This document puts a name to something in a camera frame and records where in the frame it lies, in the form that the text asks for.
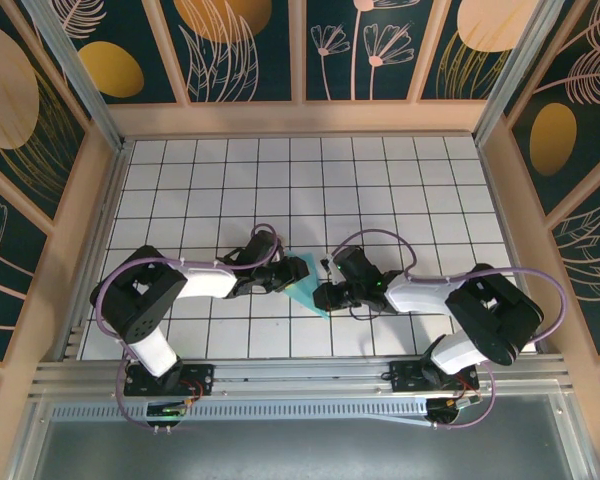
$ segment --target cable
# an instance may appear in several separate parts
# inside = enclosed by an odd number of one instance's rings
[[[460,425],[453,425],[453,424],[444,425],[444,428],[446,428],[447,430],[458,430],[460,428],[472,427],[472,426],[480,423],[485,418],[487,418],[489,413],[491,413],[491,410],[493,409],[493,405],[496,403],[496,379],[493,377],[493,370],[491,369],[491,366],[489,365],[489,363],[484,362],[482,365],[484,366],[485,370],[489,374],[489,378],[491,379],[491,398],[489,399],[489,405],[487,405],[487,409],[484,412],[482,412],[482,415],[480,415],[478,418],[476,418],[475,420],[472,420],[470,422],[461,423]]]

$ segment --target white arm segment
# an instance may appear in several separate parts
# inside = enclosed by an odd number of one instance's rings
[[[236,276],[219,268],[188,268],[182,270],[187,283],[178,295],[184,297],[224,298],[236,284]],[[148,337],[129,345],[138,360],[154,377],[161,377],[178,361],[162,330],[156,328]]]

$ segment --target yellow oval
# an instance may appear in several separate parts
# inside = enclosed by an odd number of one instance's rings
[[[135,58],[109,42],[93,42],[78,52],[96,88],[116,98],[133,97],[144,87],[144,75]]]
[[[531,164],[540,175],[556,174],[567,163],[576,143],[578,125],[569,107],[546,105],[531,127]]]
[[[0,148],[24,145],[38,123],[36,72],[18,44],[0,30]]]
[[[174,3],[182,20],[199,36],[219,43],[235,42],[241,38],[230,25],[225,0],[174,0]],[[238,25],[240,17],[244,18],[254,37],[271,18],[271,0],[226,0],[226,3],[233,10]]]
[[[462,0],[458,35],[479,52],[503,52],[516,46],[538,0]]]

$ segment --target purple cable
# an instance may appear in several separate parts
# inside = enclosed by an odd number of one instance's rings
[[[470,422],[461,423],[460,425],[445,425],[444,428],[446,428],[447,430],[458,430],[460,428],[473,427],[474,425],[480,423],[482,420],[487,418],[487,416],[491,413],[491,410],[493,410],[493,405],[496,403],[496,380],[493,377],[493,370],[491,370],[489,362],[484,362],[482,365],[484,366],[485,370],[489,374],[489,378],[491,379],[491,398],[489,399],[489,405],[487,405],[487,409],[484,412],[482,412],[482,415]]]
[[[562,285],[560,285],[551,275],[547,275],[546,273],[541,272],[540,270],[536,270],[534,268],[503,267],[503,268],[490,268],[488,270],[480,270],[478,272],[469,272],[469,273],[463,273],[462,275],[455,275],[455,276],[448,276],[448,277],[430,278],[430,277],[414,277],[413,275],[406,275],[406,277],[407,277],[407,280],[409,280],[413,283],[443,284],[443,283],[448,283],[448,282],[463,282],[466,280],[471,280],[472,278],[480,278],[480,277],[484,277],[484,276],[488,276],[488,275],[496,275],[498,273],[500,273],[500,274],[502,274],[502,273],[524,273],[527,275],[534,275],[536,277],[545,279],[551,285],[556,287],[556,290],[558,290],[558,294],[560,295],[560,311],[558,312],[558,316],[557,316],[556,320],[551,324],[551,326],[549,328],[547,328],[543,332],[531,337],[531,339],[529,340],[530,343],[536,343],[536,342],[539,342],[540,340],[544,340],[549,335],[551,335],[553,332],[555,332],[558,329],[558,327],[560,327],[560,325],[562,325],[562,322],[564,322],[564,317],[567,313],[567,294],[565,293],[564,288],[562,288]]]

